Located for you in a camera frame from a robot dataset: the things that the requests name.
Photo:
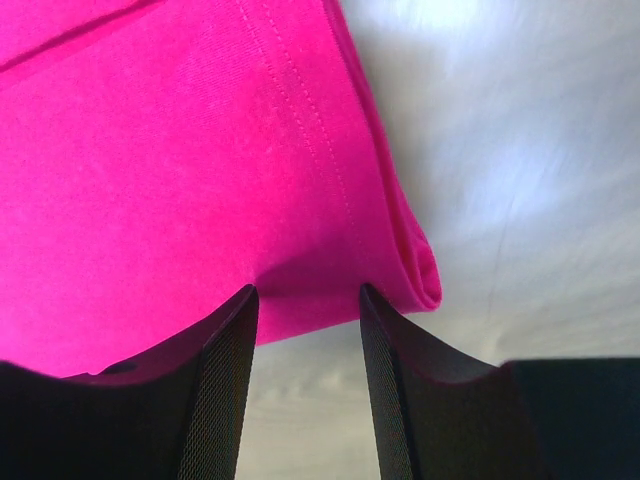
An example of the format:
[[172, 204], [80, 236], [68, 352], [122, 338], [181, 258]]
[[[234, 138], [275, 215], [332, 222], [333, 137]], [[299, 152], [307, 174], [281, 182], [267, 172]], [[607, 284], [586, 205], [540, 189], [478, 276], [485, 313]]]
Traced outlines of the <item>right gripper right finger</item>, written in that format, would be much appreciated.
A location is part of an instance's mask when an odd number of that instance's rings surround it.
[[385, 479], [635, 479], [634, 357], [493, 366], [423, 330], [372, 286], [360, 331]]

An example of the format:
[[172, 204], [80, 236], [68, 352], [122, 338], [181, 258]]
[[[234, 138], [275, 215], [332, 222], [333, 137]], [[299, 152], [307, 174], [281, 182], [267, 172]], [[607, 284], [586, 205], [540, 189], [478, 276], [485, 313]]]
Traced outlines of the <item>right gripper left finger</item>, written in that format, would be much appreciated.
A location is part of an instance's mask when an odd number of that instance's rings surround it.
[[97, 374], [1, 365], [5, 479], [231, 479], [259, 313], [247, 285], [209, 316]]

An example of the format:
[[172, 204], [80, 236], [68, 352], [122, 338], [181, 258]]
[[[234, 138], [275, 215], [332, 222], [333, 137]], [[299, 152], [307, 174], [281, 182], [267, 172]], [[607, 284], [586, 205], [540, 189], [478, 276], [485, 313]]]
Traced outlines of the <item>pink t shirt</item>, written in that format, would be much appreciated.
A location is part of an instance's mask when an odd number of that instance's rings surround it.
[[441, 303], [336, 1], [1, 5], [1, 356], [96, 372], [246, 284], [259, 344]]

